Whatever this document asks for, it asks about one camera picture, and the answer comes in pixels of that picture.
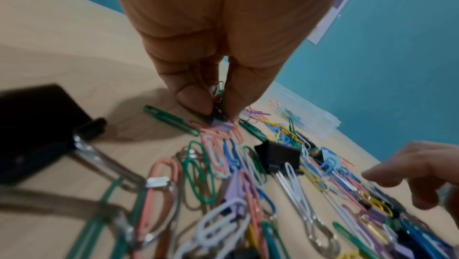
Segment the wooden surface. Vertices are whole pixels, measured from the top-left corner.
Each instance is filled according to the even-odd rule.
[[[0,90],[51,82],[62,85],[90,116],[107,118],[108,131],[96,146],[141,175],[146,176],[158,158],[175,155],[191,140],[142,113],[142,106],[150,104],[184,119],[193,118],[169,95],[124,15],[87,0],[0,0]],[[245,131],[243,135],[244,144],[258,144]],[[354,163],[355,173],[378,163],[339,131],[327,141],[312,139]],[[340,222],[310,182],[304,177],[300,180],[315,212],[327,226],[331,228],[334,220]],[[108,179],[84,163],[65,156],[19,187],[98,200],[109,185]],[[279,231],[291,258],[320,258],[273,178],[266,192],[277,205]],[[416,210],[405,183],[387,193],[430,224],[447,242],[459,243],[459,232],[441,208]],[[131,209],[135,198],[135,194],[117,190],[111,202]],[[158,199],[157,209],[161,207],[161,197]],[[193,235],[193,225],[203,214],[188,183],[185,199],[177,230],[179,243]],[[2,209],[0,258],[63,258],[84,223],[53,214],[17,214]],[[339,240],[344,250],[350,250],[342,238]],[[113,242],[113,234],[105,230],[93,258],[108,258]],[[154,248],[145,252],[145,258],[152,257]]]

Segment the teal wall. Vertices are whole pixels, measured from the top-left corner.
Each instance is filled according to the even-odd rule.
[[[91,1],[121,11],[116,0]],[[411,140],[459,144],[458,20],[458,0],[350,0],[277,81],[380,160]]]

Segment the clear plastic box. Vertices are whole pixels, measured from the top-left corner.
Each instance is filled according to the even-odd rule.
[[[319,140],[327,139],[341,121],[325,110],[301,98],[279,83],[273,82],[258,100],[288,121],[292,117],[296,127],[309,132]]]

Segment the white paper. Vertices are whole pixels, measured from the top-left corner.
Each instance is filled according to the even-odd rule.
[[[331,26],[335,18],[338,16],[339,12],[346,5],[348,0],[337,0],[336,3],[330,8],[327,14],[319,21],[315,29],[309,34],[307,39],[313,44],[318,44],[322,36]]]

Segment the hand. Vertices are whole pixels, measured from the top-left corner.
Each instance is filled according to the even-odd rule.
[[[386,162],[362,172],[362,176],[383,187],[399,185],[408,179],[413,205],[428,210],[438,205],[438,190],[453,185],[445,208],[459,226],[459,146],[414,141],[397,151]]]
[[[223,111],[255,102],[335,0],[120,0],[155,68],[185,107],[210,114],[229,56]]]

